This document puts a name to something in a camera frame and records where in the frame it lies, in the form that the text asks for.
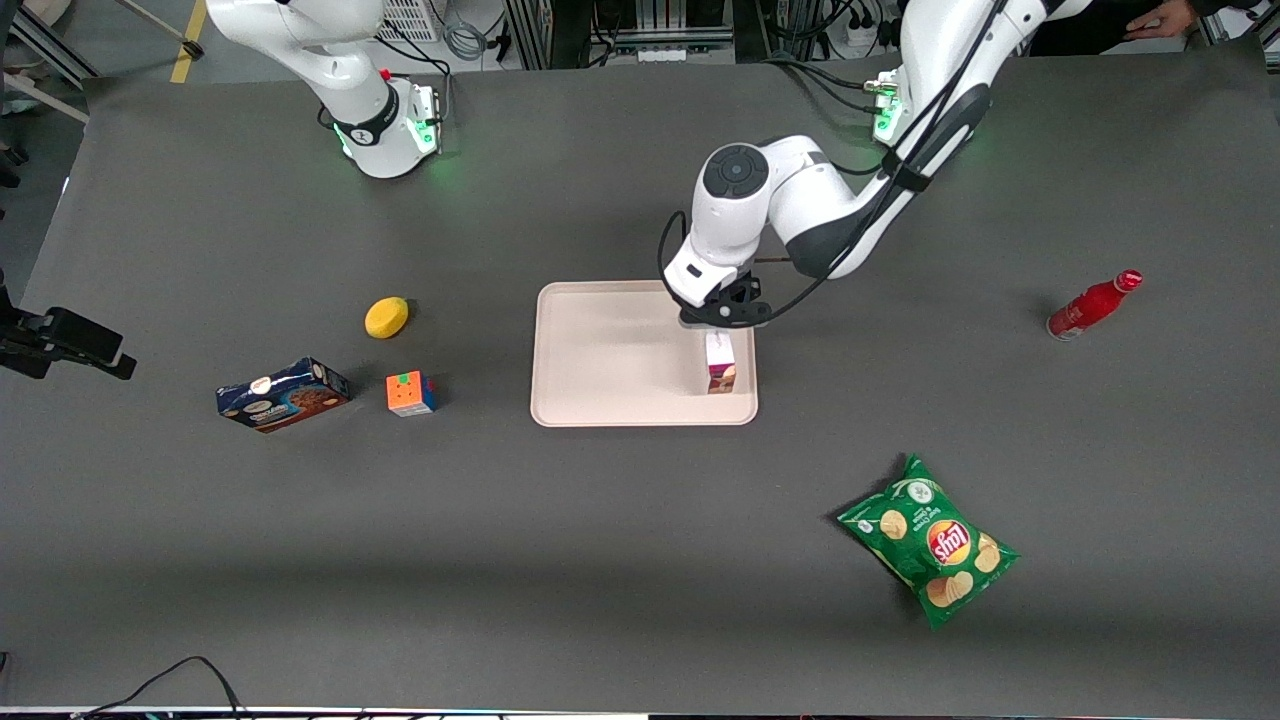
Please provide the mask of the person's bare hand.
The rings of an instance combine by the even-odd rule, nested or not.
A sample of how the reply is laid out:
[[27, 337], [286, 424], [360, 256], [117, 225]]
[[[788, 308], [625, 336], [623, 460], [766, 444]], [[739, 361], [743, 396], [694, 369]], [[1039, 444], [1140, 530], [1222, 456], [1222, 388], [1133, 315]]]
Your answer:
[[1185, 0], [1161, 1], [1153, 9], [1137, 17], [1126, 26], [1126, 41], [1143, 38], [1174, 38], [1184, 35], [1201, 14]]

